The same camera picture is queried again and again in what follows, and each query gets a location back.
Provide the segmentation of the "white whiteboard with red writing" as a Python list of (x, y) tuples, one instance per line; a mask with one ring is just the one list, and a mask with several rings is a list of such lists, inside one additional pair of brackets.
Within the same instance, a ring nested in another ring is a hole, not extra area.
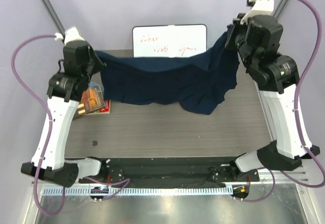
[(191, 57), (207, 50), (204, 24), (136, 26), (134, 57)]

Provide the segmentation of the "dark blue t shirt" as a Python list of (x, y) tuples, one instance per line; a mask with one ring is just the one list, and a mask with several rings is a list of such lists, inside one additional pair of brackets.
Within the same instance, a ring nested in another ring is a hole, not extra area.
[(210, 115), (237, 86), (240, 63), (226, 41), (223, 33), (192, 57), (115, 57), (97, 50), (106, 64), (100, 72), (104, 98), (132, 105), (179, 103), (188, 112)]

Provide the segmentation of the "blue nineteen eighty-four book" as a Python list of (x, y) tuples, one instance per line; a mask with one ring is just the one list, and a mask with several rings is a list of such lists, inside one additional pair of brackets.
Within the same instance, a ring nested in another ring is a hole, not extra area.
[(104, 87), (102, 84), (96, 83), (96, 82), (89, 82), (88, 84), (89, 88), (93, 88), (93, 87), (99, 87), (101, 89), (102, 92), (104, 92)]

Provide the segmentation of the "dark orange cover book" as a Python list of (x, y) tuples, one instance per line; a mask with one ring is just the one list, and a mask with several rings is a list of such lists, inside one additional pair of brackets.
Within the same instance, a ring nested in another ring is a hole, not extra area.
[(94, 111), (97, 111), (105, 106), (103, 91), (100, 86), (88, 88), (83, 92), (81, 101), (73, 118), (77, 118)]

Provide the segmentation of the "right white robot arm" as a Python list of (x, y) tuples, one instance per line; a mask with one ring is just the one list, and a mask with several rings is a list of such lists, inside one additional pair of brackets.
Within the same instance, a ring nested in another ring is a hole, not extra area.
[(246, 73), (256, 82), (269, 107), (276, 137), (268, 145), (236, 158), (229, 168), (236, 181), (258, 168), (293, 171), (303, 159), (311, 157), (303, 148), (294, 114), (298, 67), (294, 59), (278, 52), (283, 26), (270, 15), (244, 16), (238, 14), (228, 27), (225, 47), (239, 54)]

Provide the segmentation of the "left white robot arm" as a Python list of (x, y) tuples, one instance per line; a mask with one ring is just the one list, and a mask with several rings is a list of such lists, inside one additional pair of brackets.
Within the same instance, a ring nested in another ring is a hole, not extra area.
[(88, 89), (92, 75), (105, 67), (85, 40), (69, 41), (63, 47), (63, 64), (48, 83), (46, 116), (38, 148), (30, 162), (23, 163), (21, 173), (63, 187), (91, 176), (98, 183), (108, 177), (108, 170), (96, 157), (67, 161), (64, 158), (72, 120)]

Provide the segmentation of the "red paperback book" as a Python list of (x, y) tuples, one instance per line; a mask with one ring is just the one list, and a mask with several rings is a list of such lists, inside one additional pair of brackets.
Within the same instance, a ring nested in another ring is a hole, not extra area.
[(111, 112), (111, 101), (107, 100), (105, 101), (105, 105), (102, 108), (92, 111), (87, 115), (97, 115), (97, 114), (104, 115), (104, 114), (110, 114), (110, 112)]

